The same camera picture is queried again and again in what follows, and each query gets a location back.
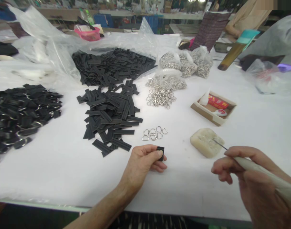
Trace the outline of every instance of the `purple object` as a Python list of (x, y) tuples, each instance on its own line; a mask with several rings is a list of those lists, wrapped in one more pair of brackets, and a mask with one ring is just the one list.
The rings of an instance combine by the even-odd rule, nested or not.
[(278, 64), (278, 68), (280, 72), (291, 72), (291, 65)]

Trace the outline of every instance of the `workshop floor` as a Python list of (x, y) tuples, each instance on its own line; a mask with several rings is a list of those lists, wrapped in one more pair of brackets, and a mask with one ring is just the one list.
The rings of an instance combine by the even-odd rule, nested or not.
[[(79, 213), (77, 212), (0, 203), (0, 229), (62, 229), (78, 217)], [(230, 229), (226, 227), (206, 226), (201, 224), (198, 228)]]

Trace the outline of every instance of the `pile of silver rings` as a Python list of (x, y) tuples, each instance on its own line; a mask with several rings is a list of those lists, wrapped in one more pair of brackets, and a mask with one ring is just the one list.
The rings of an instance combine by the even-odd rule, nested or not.
[(174, 58), (174, 54), (167, 52), (159, 59), (159, 64), (162, 68), (172, 68), (181, 70), (181, 63)]
[(143, 136), (142, 140), (143, 141), (148, 141), (151, 139), (152, 141), (155, 141), (156, 139), (162, 139), (163, 135), (168, 134), (169, 132), (167, 131), (166, 128), (162, 128), (161, 126), (156, 127), (156, 129), (145, 129), (143, 131)]
[(193, 62), (197, 65), (197, 70), (195, 73), (206, 79), (209, 75), (210, 68), (213, 65), (213, 60), (211, 57), (204, 56), (204, 54), (197, 51), (197, 49), (191, 53), (191, 57), (193, 58)]
[(176, 91), (180, 89), (185, 89), (187, 84), (184, 80), (181, 80), (180, 77), (176, 76), (167, 76), (167, 75), (155, 75), (150, 79), (146, 84), (147, 87), (151, 88), (165, 88), (171, 91)]
[(148, 101), (148, 106), (163, 106), (166, 109), (170, 109), (172, 102), (176, 101), (176, 97), (174, 97), (174, 94), (171, 90), (165, 90), (161, 87), (155, 90), (149, 90), (149, 93), (150, 94), (146, 98), (146, 100)]
[(190, 63), (184, 53), (181, 53), (179, 57), (181, 62), (181, 72), (183, 73), (182, 77), (188, 78), (198, 69), (197, 65), (195, 63)]

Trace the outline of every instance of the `hand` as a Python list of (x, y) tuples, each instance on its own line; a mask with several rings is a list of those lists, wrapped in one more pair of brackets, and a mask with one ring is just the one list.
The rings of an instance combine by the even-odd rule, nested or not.
[(136, 194), (141, 189), (150, 169), (163, 172), (167, 166), (158, 161), (163, 152), (156, 150), (155, 145), (134, 147), (119, 184)]
[(250, 214), (254, 229), (291, 228), (291, 204), (282, 199), (275, 191), (275, 185), (264, 173), (245, 171), (233, 157), (249, 157), (271, 173), (291, 184), (291, 177), (283, 172), (262, 151), (245, 146), (234, 146), (225, 152), (227, 157), (218, 159), (211, 172), (219, 180), (232, 184), (230, 173), (239, 178), (242, 201)]

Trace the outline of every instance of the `person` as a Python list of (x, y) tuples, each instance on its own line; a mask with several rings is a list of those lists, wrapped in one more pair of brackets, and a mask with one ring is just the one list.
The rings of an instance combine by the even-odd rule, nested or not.
[(271, 0), (248, 0), (226, 25), (226, 37), (233, 41), (233, 38), (238, 38), (246, 29), (258, 29), (271, 12), (262, 9), (273, 6), (273, 3), (265, 5), (266, 2)]
[(180, 11), (184, 8), (184, 2), (182, 0), (176, 0), (173, 3), (172, 9), (180, 9)]
[[(149, 170), (163, 172), (167, 169), (163, 162), (158, 161), (162, 155), (163, 152), (157, 151), (157, 146), (154, 145), (134, 147), (117, 187), (65, 229), (108, 228), (141, 189)], [(253, 228), (291, 229), (291, 203), (276, 193), (275, 186), (267, 175), (258, 171), (245, 171), (233, 158), (249, 157), (289, 183), (291, 177), (256, 148), (234, 146), (225, 155), (213, 164), (211, 172), (228, 184), (233, 183), (231, 173), (239, 178), (241, 198), (250, 214)]]

